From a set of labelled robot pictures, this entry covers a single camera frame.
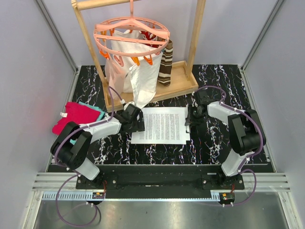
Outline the white printed text sheet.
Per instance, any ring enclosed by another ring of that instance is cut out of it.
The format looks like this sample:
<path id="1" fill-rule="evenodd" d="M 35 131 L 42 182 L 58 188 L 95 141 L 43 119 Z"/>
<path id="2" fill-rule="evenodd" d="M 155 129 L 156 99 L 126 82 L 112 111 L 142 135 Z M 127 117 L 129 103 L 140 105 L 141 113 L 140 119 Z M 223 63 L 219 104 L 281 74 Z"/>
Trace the white printed text sheet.
<path id="1" fill-rule="evenodd" d="M 145 107 L 145 131 L 132 133 L 132 144 L 186 144 L 186 107 Z"/>

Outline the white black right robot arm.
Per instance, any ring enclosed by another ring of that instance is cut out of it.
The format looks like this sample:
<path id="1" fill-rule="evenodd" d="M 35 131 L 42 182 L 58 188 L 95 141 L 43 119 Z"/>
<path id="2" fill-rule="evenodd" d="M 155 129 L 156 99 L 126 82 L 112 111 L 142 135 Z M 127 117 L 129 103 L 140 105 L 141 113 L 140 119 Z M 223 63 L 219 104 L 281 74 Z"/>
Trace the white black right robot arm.
<path id="1" fill-rule="evenodd" d="M 210 98 L 202 87 L 192 93 L 195 102 L 187 106 L 186 126 L 199 126 L 208 117 L 228 125 L 231 151 L 216 174 L 202 178 L 203 188 L 229 189 L 242 180 L 241 172 L 249 159 L 259 154 L 266 144 L 266 137 L 258 116 L 253 110 L 240 110 L 224 103 L 224 90 L 220 101 Z"/>

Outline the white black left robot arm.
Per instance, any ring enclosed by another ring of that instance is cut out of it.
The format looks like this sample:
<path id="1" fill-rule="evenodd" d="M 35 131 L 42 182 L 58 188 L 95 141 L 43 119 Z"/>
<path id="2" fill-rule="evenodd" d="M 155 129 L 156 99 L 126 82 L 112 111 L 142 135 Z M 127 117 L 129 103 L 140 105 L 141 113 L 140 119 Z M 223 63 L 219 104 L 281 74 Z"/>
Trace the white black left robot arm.
<path id="1" fill-rule="evenodd" d="M 103 183 L 100 169 L 87 158 L 90 145 L 109 135 L 137 133 L 145 130 L 143 112 L 133 103 L 124 104 L 123 109 L 98 122 L 78 125 L 68 122 L 51 147 L 57 162 L 86 178 L 93 189 Z"/>

